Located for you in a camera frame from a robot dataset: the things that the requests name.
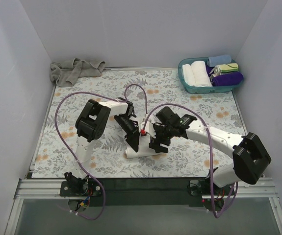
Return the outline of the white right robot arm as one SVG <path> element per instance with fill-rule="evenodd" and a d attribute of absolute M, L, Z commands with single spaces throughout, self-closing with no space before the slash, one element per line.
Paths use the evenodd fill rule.
<path fill-rule="evenodd" d="M 156 113 L 159 123 L 151 123 L 145 119 L 141 133 L 149 134 L 149 147 L 155 152 L 167 152 L 171 138 L 181 137 L 209 145 L 209 149 L 217 149 L 233 162 L 224 167 L 209 167 L 204 186 L 210 194 L 218 194 L 225 186 L 237 182 L 254 185 L 264 174 L 271 163 L 271 157 L 258 135 L 249 132 L 247 135 L 233 134 L 210 127 L 195 112 L 180 117 L 169 107 L 159 106 Z"/>

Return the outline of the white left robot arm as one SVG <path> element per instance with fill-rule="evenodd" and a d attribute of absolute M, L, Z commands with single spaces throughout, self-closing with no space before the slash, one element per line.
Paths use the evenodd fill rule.
<path fill-rule="evenodd" d="M 109 102 L 97 102 L 90 99 L 75 124 L 77 129 L 76 165 L 72 171 L 64 174 L 69 189 L 78 196 L 88 191 L 88 183 L 85 180 L 87 173 L 82 170 L 82 167 L 90 160 L 96 140 L 103 135 L 110 116 L 114 117 L 126 133 L 124 138 L 128 146 L 135 152 L 139 150 L 138 122 L 130 119 L 136 117 L 133 104 L 122 99 Z"/>

